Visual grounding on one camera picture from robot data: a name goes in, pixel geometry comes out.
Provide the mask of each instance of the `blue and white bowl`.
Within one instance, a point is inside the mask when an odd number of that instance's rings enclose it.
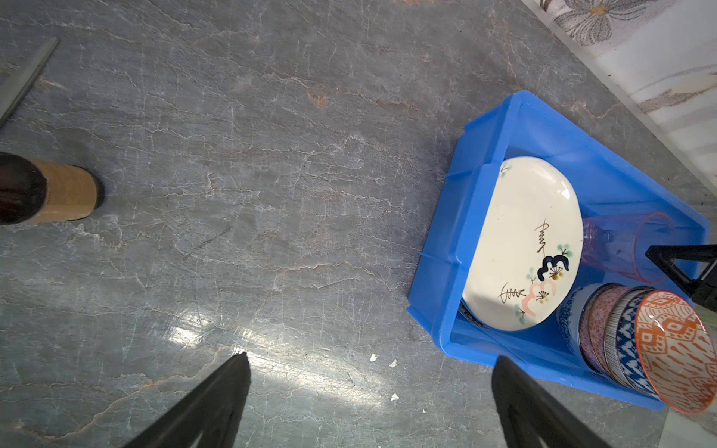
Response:
[[[460,300],[460,305],[458,305],[458,312],[470,323],[473,325],[476,325],[481,328],[490,328],[483,322],[480,322],[477,317],[473,315],[472,312],[468,309],[467,306],[465,306],[465,302],[463,302],[463,299]]]
[[[645,395],[662,400],[655,392],[652,384],[650,384],[647,375],[645,375],[645,370],[637,354],[637,344],[635,343],[635,319],[645,296],[646,294],[638,294],[628,302],[622,312],[622,317],[617,325],[615,347],[622,372],[632,387]]]
[[[649,286],[638,286],[627,291],[619,300],[615,307],[612,309],[610,316],[605,324],[605,336],[604,336],[604,351],[605,359],[607,361],[607,368],[610,378],[614,379],[621,385],[632,389],[632,384],[627,380],[627,377],[622,372],[622,366],[620,365],[619,357],[617,355],[617,329],[619,326],[620,318],[627,305],[632,299],[637,296],[644,297],[650,292],[654,291],[655,288]]]
[[[570,351],[581,361],[584,361],[580,351],[580,317],[590,299],[603,287],[616,285],[616,283],[592,283],[573,291],[558,307],[556,317],[563,338],[568,343]]]

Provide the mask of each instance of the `pink flower design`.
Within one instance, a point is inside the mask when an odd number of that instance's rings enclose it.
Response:
[[[544,282],[533,283],[531,285],[530,290],[528,290],[528,295],[521,302],[521,305],[523,306],[523,311],[525,311],[531,317],[535,317],[536,314],[533,313],[530,308],[528,308],[529,302],[538,296],[540,297],[539,300],[542,301],[545,297],[549,296],[550,294],[554,295],[557,290],[558,290],[558,287],[555,285],[555,281],[553,281],[550,278],[547,278]]]

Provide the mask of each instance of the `white plate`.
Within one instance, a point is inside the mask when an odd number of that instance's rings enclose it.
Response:
[[[482,323],[515,331],[545,320],[567,296],[582,253],[570,182],[535,157],[503,162],[463,290]]]

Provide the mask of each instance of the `stacked bowls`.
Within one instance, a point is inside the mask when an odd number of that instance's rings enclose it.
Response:
[[[717,356],[692,306],[669,291],[588,285],[558,310],[573,354],[624,387],[699,414],[717,394]]]

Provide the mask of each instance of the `plastic crate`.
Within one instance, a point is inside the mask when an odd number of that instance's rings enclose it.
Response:
[[[458,305],[504,159],[539,157],[570,180],[583,216],[661,211],[675,222],[680,244],[705,244],[707,219],[591,138],[530,92],[518,92],[465,126],[436,208],[409,294],[408,312],[446,355],[494,366],[512,358],[534,378],[661,409],[664,403],[590,370],[562,338],[555,313],[517,332],[479,328]],[[695,275],[698,264],[681,262]],[[638,282],[580,266],[573,288],[595,282]],[[659,289],[684,294],[670,280]]]

